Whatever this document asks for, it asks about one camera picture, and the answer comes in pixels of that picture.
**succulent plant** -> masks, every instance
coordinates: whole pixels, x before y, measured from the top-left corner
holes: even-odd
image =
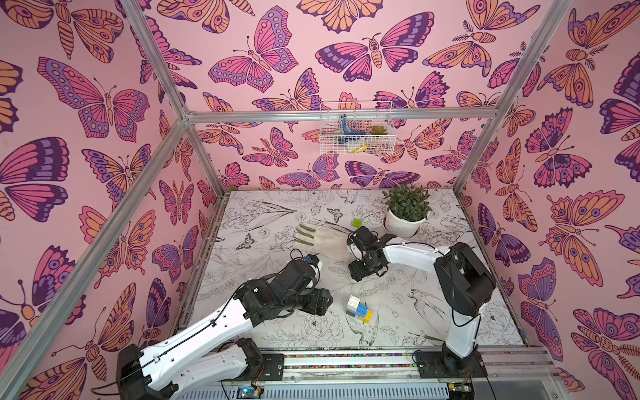
[[[429,193],[422,186],[402,185],[389,192],[382,192],[387,200],[386,204],[398,218],[406,221],[420,221],[427,218],[431,211],[429,207]]]

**white wire basket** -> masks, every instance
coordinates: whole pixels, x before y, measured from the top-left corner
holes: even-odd
[[[393,152],[396,128],[389,109],[355,109],[355,103],[350,101],[324,102],[323,105],[332,109],[323,107],[320,111],[320,154],[387,156]],[[383,127],[386,133],[371,134],[373,127]]]

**pink wallpaper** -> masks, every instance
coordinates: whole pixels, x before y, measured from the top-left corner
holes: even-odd
[[[575,2],[464,190],[528,338],[576,399],[640,394],[638,16],[640,1]]]
[[[12,39],[0,55],[0,370],[176,120],[157,87],[140,83],[142,56],[113,2],[1,6],[0,31]],[[168,334],[190,272],[185,248],[198,251],[215,199],[203,204],[198,186],[209,185],[184,140],[160,179],[172,191],[184,183],[191,208],[180,204],[174,226],[164,206],[171,196],[154,183],[34,378],[61,379],[22,398],[95,399],[89,388],[115,377],[117,350]],[[178,256],[166,247],[174,241]],[[113,308],[136,323],[115,323]],[[94,325],[103,334],[85,349]],[[69,345],[80,349],[59,351]]]
[[[191,111],[209,111],[202,92],[236,111],[319,109],[342,92],[394,108],[482,106],[550,1],[396,3],[162,0],[145,14]],[[432,72],[446,90],[433,91]]]

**floral sketch pattern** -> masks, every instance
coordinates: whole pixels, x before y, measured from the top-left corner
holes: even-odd
[[[433,245],[468,243],[482,259],[476,240],[450,189],[429,191],[434,213],[412,240]],[[219,307],[247,279],[282,269],[290,260],[295,227],[300,222],[336,223],[351,228],[361,220],[384,233],[386,206],[380,190],[236,191],[232,192],[197,295],[192,321]],[[261,348],[378,348],[440,345],[449,331],[451,308],[438,280],[424,271],[391,265],[382,277],[351,279],[348,264],[323,255],[319,287],[331,291],[333,304],[324,316],[296,311],[285,319],[266,321],[245,336]],[[363,324],[345,314],[350,295],[373,311]],[[522,344],[518,329],[496,290],[485,309],[480,345]]]

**glove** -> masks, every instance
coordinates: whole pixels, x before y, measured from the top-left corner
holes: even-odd
[[[346,233],[330,227],[306,223],[298,225],[293,241],[300,250],[347,262],[352,257],[347,246],[347,236]]]

